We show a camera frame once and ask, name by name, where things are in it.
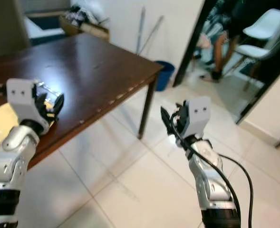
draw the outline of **tabletop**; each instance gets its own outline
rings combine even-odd
[[[59,121],[40,139],[29,168],[154,81],[161,69],[86,33],[0,57],[0,83],[39,79],[65,94]],[[0,97],[0,105],[5,102]]]

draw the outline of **doorway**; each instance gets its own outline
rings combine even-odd
[[[214,103],[226,108],[238,123],[280,75],[280,50],[273,57],[263,61],[244,57],[235,51],[238,45],[252,45],[270,50],[280,41],[280,24],[276,32],[268,38],[256,38],[244,32],[245,28],[257,23],[270,9],[280,12],[280,1],[269,2],[262,6],[258,0],[206,0],[174,86],[183,83],[197,94],[209,96]],[[234,31],[230,27],[238,26],[234,19],[236,14],[245,17],[242,16],[242,10],[255,11],[256,15],[251,19],[252,22],[247,21],[246,26]],[[227,31],[231,31],[231,34],[236,33],[239,37],[237,45],[233,48],[233,54],[222,68],[219,83],[204,81],[200,77],[211,78],[211,72],[215,69],[215,51],[213,51],[215,42]],[[229,46],[229,41],[222,44],[223,57],[228,52]],[[240,63],[239,66],[231,70],[237,63]]]

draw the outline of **blue bucket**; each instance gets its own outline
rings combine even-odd
[[[164,66],[164,68],[161,70],[159,74],[157,87],[155,90],[164,91],[169,82],[170,77],[174,73],[175,67],[172,64],[164,61],[156,61],[156,63],[161,64],[162,66]]]

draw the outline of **baseboard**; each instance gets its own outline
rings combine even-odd
[[[276,146],[280,143],[280,141],[272,136],[270,136],[269,134],[267,134],[266,132],[264,132],[263,130],[261,130],[259,127],[243,120],[239,126],[241,128],[243,128],[244,130],[252,133],[253,135],[257,136],[258,138],[260,138],[261,140],[263,140],[265,143],[269,144],[269,145],[273,145]]]

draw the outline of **robotic arm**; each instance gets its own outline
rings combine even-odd
[[[37,96],[37,84],[30,80],[9,79],[4,91],[19,126],[13,127],[0,143],[0,228],[15,228],[18,224],[15,209],[28,164],[39,137],[57,119],[64,96],[58,95],[53,108],[48,110],[44,104],[47,94]]]
[[[240,228],[240,207],[237,197],[222,172],[221,157],[203,140],[203,130],[210,119],[210,99],[200,97],[177,104],[171,117],[161,108],[168,134],[183,147],[195,177],[203,223],[206,228]]]

